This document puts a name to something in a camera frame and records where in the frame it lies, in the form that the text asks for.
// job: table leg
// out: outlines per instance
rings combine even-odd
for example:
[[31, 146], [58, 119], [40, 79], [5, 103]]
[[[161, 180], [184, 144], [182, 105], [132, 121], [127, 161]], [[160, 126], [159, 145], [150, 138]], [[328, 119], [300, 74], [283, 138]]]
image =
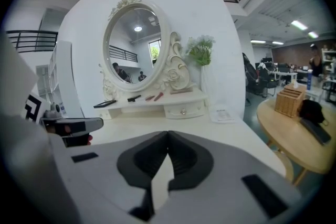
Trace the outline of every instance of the table leg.
[[307, 169], [302, 168], [302, 170], [300, 171], [300, 173], [298, 174], [297, 178], [294, 180], [294, 186], [297, 186], [301, 180], [304, 178], [304, 176], [306, 175]]

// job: bouquet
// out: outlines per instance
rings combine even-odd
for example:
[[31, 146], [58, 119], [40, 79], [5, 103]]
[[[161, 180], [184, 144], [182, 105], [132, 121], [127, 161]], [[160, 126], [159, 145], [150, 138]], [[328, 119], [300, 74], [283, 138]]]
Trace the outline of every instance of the bouquet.
[[200, 66], [211, 62], [212, 45], [215, 40], [211, 36], [200, 36], [197, 39], [189, 38], [185, 54], [194, 59]]

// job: black bag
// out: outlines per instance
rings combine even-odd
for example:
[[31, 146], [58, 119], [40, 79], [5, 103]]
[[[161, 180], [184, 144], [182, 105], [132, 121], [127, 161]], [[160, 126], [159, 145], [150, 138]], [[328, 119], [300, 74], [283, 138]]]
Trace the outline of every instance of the black bag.
[[324, 121], [322, 106], [317, 102], [304, 99], [302, 101], [300, 117], [307, 119], [313, 123], [322, 123]]

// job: brown wall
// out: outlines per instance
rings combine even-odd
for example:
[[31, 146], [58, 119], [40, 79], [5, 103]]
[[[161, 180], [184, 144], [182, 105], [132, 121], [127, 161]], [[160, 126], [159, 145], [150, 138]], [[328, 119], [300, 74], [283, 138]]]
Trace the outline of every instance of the brown wall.
[[297, 66], [309, 66], [309, 60], [313, 57], [310, 45], [313, 43], [319, 48], [319, 54], [322, 56], [321, 49], [323, 48], [323, 45], [327, 44], [328, 48], [332, 48], [336, 43], [336, 40], [312, 41], [309, 43], [272, 49], [273, 62], [287, 63]]

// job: water bottle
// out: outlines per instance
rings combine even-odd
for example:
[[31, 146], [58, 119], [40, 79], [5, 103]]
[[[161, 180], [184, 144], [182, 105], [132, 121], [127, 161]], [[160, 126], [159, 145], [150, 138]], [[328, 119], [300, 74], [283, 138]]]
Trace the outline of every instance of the water bottle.
[[307, 90], [308, 91], [310, 90], [310, 87], [311, 87], [311, 77], [313, 75], [312, 73], [313, 73], [313, 70], [309, 69], [308, 70], [308, 81], [307, 81]]

